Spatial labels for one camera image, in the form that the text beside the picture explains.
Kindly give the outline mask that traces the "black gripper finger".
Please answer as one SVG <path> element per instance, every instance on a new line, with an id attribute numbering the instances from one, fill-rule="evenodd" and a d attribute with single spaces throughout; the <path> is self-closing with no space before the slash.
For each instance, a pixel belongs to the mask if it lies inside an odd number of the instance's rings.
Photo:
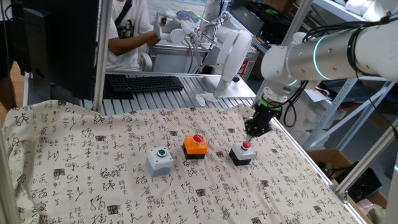
<path id="1" fill-rule="evenodd" d="M 251 141 L 256 137 L 257 126 L 254 122 L 254 118 L 247 117 L 244 118 L 244 126 L 246 132 L 246 142 L 251 143 Z"/>
<path id="2" fill-rule="evenodd" d="M 262 126 L 255 126 L 253 124 L 250 130 L 250 141 L 253 141 L 255 138 L 263 136 L 264 134 L 268 133 L 270 130 L 271 127 L 268 124 Z"/>

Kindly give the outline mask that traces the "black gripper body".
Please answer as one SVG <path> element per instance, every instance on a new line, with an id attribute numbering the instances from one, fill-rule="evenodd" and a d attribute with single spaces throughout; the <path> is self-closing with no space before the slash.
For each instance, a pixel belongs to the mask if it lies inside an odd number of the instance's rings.
<path id="1" fill-rule="evenodd" d="M 277 119 L 280 118 L 280 108 L 269 108 L 264 105 L 256 105 L 254 110 L 253 119 L 255 125 L 266 125 L 273 117 Z"/>

